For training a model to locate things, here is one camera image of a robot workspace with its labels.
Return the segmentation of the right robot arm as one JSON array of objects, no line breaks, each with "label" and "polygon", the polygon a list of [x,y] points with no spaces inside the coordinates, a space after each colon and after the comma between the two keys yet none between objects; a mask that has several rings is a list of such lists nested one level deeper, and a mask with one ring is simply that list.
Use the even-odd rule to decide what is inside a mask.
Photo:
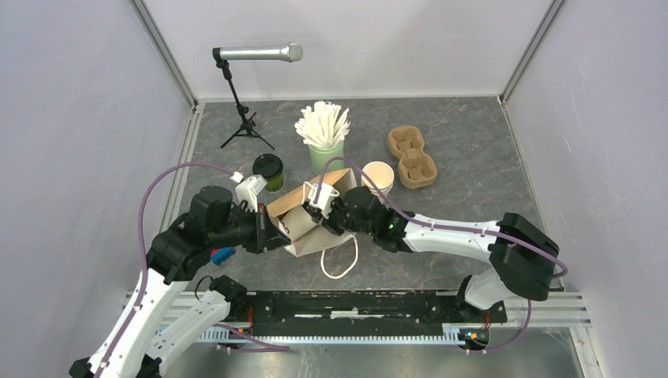
[{"label": "right robot arm", "polygon": [[468,276],[455,299],[455,312],[475,321],[487,309],[510,296],[544,301],[555,275],[559,246],[537,226],[517,213],[501,220],[461,222],[440,220],[396,209],[356,187],[344,196],[330,197],[310,190],[302,204],[312,220],[333,235],[367,235],[389,252],[438,252],[482,261],[489,269]]}]

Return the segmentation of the green paper coffee cup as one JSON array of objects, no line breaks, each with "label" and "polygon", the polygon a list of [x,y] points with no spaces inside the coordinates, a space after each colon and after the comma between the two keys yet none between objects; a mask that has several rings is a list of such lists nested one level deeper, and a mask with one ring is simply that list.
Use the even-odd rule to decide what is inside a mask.
[{"label": "green paper coffee cup", "polygon": [[267,180],[265,190],[271,193],[278,192],[282,189],[284,185],[284,175],[274,177],[272,180]]}]

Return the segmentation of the black plastic cup lid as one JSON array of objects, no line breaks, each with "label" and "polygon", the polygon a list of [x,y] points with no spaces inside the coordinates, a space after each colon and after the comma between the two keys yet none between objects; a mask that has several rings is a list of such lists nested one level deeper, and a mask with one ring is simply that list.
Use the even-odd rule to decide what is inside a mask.
[{"label": "black plastic cup lid", "polygon": [[255,158],[252,171],[263,176],[267,181],[275,180],[283,174],[283,161],[275,154],[261,154]]}]

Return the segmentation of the stack of white paper cups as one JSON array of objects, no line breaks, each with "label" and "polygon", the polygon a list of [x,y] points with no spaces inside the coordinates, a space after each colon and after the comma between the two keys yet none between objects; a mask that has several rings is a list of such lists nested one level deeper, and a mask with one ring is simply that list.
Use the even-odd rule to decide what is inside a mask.
[{"label": "stack of white paper cups", "polygon": [[395,174],[393,168],[382,161],[372,161],[362,169],[362,185],[374,194],[387,195],[393,188]]}]

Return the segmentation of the white paper coffee cup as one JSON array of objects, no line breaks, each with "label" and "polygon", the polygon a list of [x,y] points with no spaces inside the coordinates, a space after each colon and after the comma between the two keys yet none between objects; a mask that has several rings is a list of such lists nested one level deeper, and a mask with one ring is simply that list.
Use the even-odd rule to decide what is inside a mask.
[{"label": "white paper coffee cup", "polygon": [[302,206],[296,206],[289,210],[280,219],[280,223],[282,230],[292,242],[295,242],[317,226],[312,216]]}]

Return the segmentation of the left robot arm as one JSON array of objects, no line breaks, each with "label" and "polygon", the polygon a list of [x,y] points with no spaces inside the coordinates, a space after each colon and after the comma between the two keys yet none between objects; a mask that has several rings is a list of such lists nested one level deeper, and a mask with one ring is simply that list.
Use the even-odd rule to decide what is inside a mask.
[{"label": "left robot arm", "polygon": [[208,291],[162,332],[165,314],[213,250],[238,247],[261,254],[291,240],[256,209],[233,202],[224,187],[204,187],[188,212],[158,234],[147,253],[147,270],[113,330],[90,357],[74,361],[71,377],[162,377],[176,359],[208,328],[247,312],[246,288],[228,276],[213,280]]}]

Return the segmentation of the brown paper bag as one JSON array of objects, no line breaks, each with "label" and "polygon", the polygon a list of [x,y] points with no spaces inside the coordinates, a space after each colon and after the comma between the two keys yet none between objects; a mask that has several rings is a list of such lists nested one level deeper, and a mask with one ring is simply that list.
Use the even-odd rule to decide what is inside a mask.
[{"label": "brown paper bag", "polygon": [[[318,183],[319,178],[314,177],[311,183]],[[267,206],[272,222],[284,233],[281,227],[280,219],[291,209],[296,206],[302,206],[302,184],[296,187],[288,194],[278,198]],[[325,251],[338,247],[345,242],[351,240],[354,243],[354,260],[351,265],[339,275],[333,276],[326,271],[325,268]],[[321,270],[330,279],[338,280],[346,276],[357,264],[359,256],[359,247],[356,236],[353,232],[344,232],[341,236],[333,235],[326,231],[322,226],[317,225],[311,229],[304,236],[297,239],[295,242],[290,240],[290,244],[284,247],[292,255],[297,258],[314,254],[319,252],[321,254]]]}]

